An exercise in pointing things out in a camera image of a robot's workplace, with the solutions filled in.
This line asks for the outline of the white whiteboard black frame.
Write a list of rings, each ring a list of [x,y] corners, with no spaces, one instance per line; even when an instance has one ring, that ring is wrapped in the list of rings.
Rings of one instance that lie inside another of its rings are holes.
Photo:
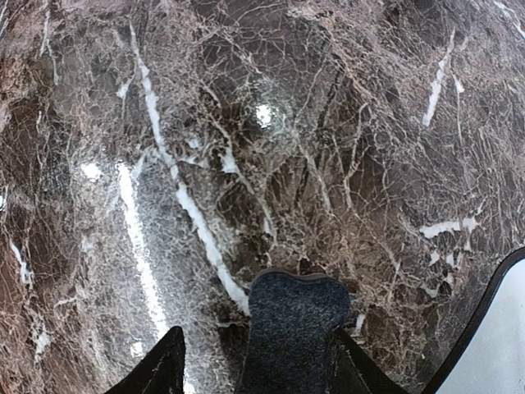
[[[466,328],[423,391],[524,393],[523,248],[495,270]]]

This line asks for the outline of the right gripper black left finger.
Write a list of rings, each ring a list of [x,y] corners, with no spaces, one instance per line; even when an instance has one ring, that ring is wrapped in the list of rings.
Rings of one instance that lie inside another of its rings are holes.
[[[182,394],[184,371],[184,333],[181,327],[174,326],[106,394]]]

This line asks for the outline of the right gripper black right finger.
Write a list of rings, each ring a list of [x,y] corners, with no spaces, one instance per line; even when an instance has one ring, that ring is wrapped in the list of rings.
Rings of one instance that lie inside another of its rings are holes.
[[[362,393],[406,393],[402,387],[382,372],[343,328],[338,328],[336,335],[351,360],[354,375],[357,376],[363,388],[363,390],[360,389]]]

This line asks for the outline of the red whiteboard eraser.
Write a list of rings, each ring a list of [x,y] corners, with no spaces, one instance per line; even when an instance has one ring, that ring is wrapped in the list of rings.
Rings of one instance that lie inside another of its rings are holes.
[[[334,335],[351,297],[327,275],[260,272],[249,294],[250,329],[237,393],[325,393]]]

